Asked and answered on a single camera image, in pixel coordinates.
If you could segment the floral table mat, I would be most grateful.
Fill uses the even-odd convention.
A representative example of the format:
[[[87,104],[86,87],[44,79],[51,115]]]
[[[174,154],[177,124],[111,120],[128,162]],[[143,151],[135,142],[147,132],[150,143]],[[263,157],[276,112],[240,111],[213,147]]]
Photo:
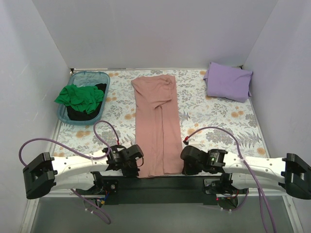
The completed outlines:
[[[171,75],[176,79],[181,137],[190,135],[199,149],[221,149],[243,157],[266,158],[266,146],[249,100],[244,103],[210,97],[203,70],[109,70],[110,86],[102,121],[96,127],[62,123],[55,157],[103,149],[106,144],[135,143],[136,101],[131,81],[137,77]]]

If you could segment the black t shirt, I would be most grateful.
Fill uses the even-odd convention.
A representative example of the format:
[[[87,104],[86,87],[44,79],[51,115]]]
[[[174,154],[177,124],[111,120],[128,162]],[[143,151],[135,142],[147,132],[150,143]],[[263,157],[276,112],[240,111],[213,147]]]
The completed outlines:
[[[99,84],[96,84],[95,86],[97,86],[100,90],[105,92],[107,84],[99,83]],[[71,107],[66,107],[67,108],[67,112],[68,112],[68,117],[69,117],[70,120],[75,120],[75,121],[92,120],[93,118],[95,118],[99,114],[100,108],[102,106],[102,102],[100,102],[100,104],[97,107],[97,109],[94,112],[90,113],[90,114],[87,114],[85,112],[78,112],[78,111],[73,110]]]

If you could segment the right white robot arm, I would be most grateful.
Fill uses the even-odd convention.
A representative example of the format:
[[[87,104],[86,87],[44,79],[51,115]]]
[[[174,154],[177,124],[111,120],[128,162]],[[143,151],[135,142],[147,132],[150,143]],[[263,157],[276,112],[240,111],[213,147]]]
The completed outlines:
[[[234,194],[248,188],[278,190],[302,200],[311,198],[311,167],[294,153],[285,158],[258,158],[225,150],[204,152],[185,146],[181,152],[184,175],[201,172],[220,174],[220,178],[205,182],[209,194]]]

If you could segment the aluminium frame rail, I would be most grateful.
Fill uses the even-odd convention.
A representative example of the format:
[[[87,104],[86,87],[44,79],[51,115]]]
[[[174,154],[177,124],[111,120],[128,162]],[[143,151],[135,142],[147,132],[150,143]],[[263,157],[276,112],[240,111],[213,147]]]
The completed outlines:
[[[69,190],[52,191],[30,200],[24,233],[304,233],[296,200],[266,190],[271,212],[256,189],[232,200],[217,196],[217,205],[202,203],[118,204],[102,209],[111,218],[95,215],[95,198]]]

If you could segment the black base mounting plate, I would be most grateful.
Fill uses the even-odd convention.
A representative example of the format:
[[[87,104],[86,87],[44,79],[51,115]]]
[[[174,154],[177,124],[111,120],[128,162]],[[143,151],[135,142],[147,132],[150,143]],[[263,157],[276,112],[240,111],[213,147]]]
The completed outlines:
[[[202,203],[217,205],[217,196],[228,198],[245,194],[232,186],[228,175],[223,176],[164,176],[126,178],[99,176],[88,190],[76,192],[89,198],[108,195],[106,205]]]

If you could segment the green t shirt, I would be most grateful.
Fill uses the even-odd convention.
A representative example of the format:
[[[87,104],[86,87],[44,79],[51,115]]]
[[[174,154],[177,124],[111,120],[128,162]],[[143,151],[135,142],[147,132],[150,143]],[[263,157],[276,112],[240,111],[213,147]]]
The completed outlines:
[[[90,114],[94,112],[104,98],[104,91],[97,86],[81,86],[74,84],[65,86],[54,102],[71,107],[78,112]]]

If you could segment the folded purple t shirt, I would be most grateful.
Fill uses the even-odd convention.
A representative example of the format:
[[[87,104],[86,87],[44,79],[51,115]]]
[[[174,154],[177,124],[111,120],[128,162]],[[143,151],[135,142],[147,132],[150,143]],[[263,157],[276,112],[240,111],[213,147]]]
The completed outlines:
[[[253,72],[240,67],[229,67],[211,62],[203,77],[210,97],[246,102]]]

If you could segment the pink t shirt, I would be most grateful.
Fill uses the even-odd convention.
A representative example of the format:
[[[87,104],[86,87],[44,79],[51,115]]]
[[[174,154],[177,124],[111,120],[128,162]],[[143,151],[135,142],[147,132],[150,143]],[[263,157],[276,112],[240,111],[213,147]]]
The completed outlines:
[[[136,100],[136,144],[144,158],[139,177],[180,174],[183,160],[175,77],[138,77],[131,84]]]

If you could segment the teal plastic basket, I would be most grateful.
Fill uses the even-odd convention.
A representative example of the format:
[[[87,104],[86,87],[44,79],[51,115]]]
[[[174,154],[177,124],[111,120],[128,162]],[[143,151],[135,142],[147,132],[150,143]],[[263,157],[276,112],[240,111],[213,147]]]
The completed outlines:
[[[99,84],[99,83],[105,83],[107,84],[107,87],[106,87],[106,91],[104,94],[102,106],[100,108],[100,112],[95,118],[93,118],[92,120],[86,120],[86,121],[70,120],[68,117],[67,108],[63,104],[59,104],[58,106],[58,110],[57,110],[58,118],[63,123],[70,124],[70,125],[93,125],[98,120],[100,120],[103,114],[104,105],[105,105],[106,97],[108,94],[108,89],[110,85],[110,77],[104,72],[80,71],[71,76],[67,85],[74,84],[78,87],[81,87],[81,86],[95,86],[96,84]]]

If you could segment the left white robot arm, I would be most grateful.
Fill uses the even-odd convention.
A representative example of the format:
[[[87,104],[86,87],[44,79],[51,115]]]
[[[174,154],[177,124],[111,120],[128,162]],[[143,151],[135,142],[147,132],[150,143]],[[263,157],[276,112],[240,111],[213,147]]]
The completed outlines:
[[[125,177],[138,176],[137,160],[143,159],[138,145],[115,145],[86,156],[51,157],[38,155],[24,169],[26,197],[41,198],[51,191],[75,189],[81,195],[114,193],[115,180],[105,181],[103,172],[120,170]]]

